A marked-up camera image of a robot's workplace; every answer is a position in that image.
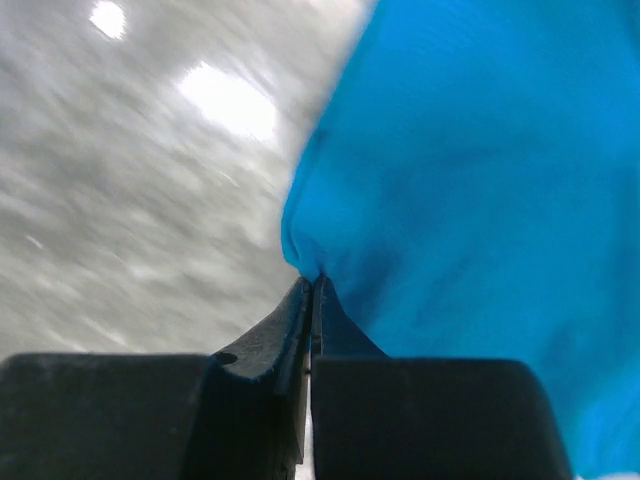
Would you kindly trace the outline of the blue t shirt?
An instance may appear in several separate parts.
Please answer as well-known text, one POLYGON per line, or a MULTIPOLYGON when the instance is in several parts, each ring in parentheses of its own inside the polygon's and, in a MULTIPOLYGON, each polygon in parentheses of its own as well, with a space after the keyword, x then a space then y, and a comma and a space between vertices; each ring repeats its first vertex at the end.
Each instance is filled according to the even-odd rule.
POLYGON ((378 2, 281 243, 386 353, 524 361, 580 476, 637 472, 638 3, 378 2))

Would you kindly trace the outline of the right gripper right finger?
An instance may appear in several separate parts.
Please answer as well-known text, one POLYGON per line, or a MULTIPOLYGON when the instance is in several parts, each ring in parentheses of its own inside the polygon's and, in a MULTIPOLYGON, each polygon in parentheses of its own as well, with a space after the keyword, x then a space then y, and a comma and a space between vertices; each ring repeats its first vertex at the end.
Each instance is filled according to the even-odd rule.
POLYGON ((311 414, 319 479, 569 479, 540 381, 501 359, 393 358, 313 288, 311 414))

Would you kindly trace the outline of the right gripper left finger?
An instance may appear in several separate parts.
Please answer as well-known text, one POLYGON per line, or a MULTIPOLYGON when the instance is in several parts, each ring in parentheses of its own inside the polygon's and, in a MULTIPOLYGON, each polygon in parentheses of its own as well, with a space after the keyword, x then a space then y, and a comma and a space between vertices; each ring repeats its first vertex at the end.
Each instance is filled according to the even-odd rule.
POLYGON ((291 479, 310 286, 211 355, 23 353, 1 364, 5 479, 291 479))

